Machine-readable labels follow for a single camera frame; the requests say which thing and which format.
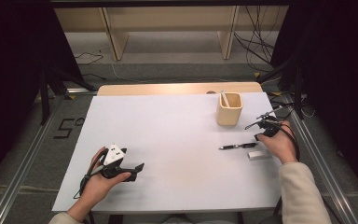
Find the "hand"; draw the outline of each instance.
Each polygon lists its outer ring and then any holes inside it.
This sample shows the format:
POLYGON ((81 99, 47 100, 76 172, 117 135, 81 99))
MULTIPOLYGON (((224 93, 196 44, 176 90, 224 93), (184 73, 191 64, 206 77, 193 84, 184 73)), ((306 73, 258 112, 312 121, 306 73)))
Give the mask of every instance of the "hand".
MULTIPOLYGON (((289 121, 283 121, 281 127, 293 136, 292 131, 288 128, 290 127, 289 121)), ((278 157, 282 164, 297 161, 295 146, 293 146, 292 141, 286 133, 278 131, 272 137, 267 137, 264 134, 258 134, 257 138, 264 143, 264 145, 266 145, 272 155, 278 157)))
MULTIPOLYGON (((92 158, 91 164, 97 160, 98 155, 105 150, 102 147, 92 158)), ((93 169, 100 166, 100 162, 96 162, 93 169)), ((78 222, 83 222, 85 216, 89 213, 95 204, 102 201, 109 190, 116 184, 126 180, 131 173, 123 173, 111 179, 106 179, 101 174, 93 175, 86 184, 82 195, 77 202, 68 210, 67 214, 78 222)))

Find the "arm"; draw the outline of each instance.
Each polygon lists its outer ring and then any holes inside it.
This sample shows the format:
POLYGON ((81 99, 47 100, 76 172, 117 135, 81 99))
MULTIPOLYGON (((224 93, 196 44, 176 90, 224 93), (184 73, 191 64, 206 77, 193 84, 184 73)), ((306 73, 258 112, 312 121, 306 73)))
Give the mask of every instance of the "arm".
MULTIPOLYGON (((101 148, 92 158, 95 161, 97 156, 105 150, 105 147, 101 148)), ((75 202, 75 204, 66 212, 57 214, 49 224, 65 223, 65 224, 77 224, 82 223, 86 215, 98 202, 102 201, 109 190, 116 184, 124 181, 130 177, 131 173, 123 173, 112 179, 106 179, 101 174, 93 175, 86 187, 84 188, 83 194, 75 202)))
MULTIPOLYGON (((288 121, 282 123, 282 128, 292 133, 289 127, 288 121)), ((259 134, 257 138, 282 163, 280 182, 283 223, 331 223, 313 175, 308 166, 297 161, 295 147, 289 137, 279 131, 273 137, 259 134)))

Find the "cream sweater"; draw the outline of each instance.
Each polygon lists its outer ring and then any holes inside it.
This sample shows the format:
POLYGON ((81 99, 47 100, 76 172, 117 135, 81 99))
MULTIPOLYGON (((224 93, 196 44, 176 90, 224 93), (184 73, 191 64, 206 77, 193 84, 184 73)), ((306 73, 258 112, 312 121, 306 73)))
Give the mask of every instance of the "cream sweater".
MULTIPOLYGON (((308 166, 301 162, 280 169, 283 223, 331 223, 308 166)), ((49 224, 79 224, 66 213, 57 214, 49 224)))

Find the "eraser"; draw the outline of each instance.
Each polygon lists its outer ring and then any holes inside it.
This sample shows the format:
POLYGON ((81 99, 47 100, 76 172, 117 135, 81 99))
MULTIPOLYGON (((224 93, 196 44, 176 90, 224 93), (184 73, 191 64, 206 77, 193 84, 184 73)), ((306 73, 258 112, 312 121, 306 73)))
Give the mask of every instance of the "eraser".
POLYGON ((259 161, 271 158, 271 154, 268 151, 253 151, 248 152, 249 161, 259 161))

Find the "small white object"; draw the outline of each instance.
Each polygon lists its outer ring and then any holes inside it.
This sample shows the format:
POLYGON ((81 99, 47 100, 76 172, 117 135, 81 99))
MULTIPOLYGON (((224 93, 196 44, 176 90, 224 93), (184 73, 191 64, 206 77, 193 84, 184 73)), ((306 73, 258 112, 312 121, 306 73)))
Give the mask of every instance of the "small white object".
POLYGON ((249 161, 259 161, 271 158, 271 154, 268 151, 253 151, 248 152, 249 161))
POLYGON ((124 155, 125 153, 121 151, 120 147, 116 146, 116 144, 112 144, 110 145, 109 151, 107 152, 103 165, 108 165, 112 162, 123 159, 124 155))
POLYGON ((224 90, 222 90, 223 100, 225 101, 226 107, 229 107, 228 99, 224 90))

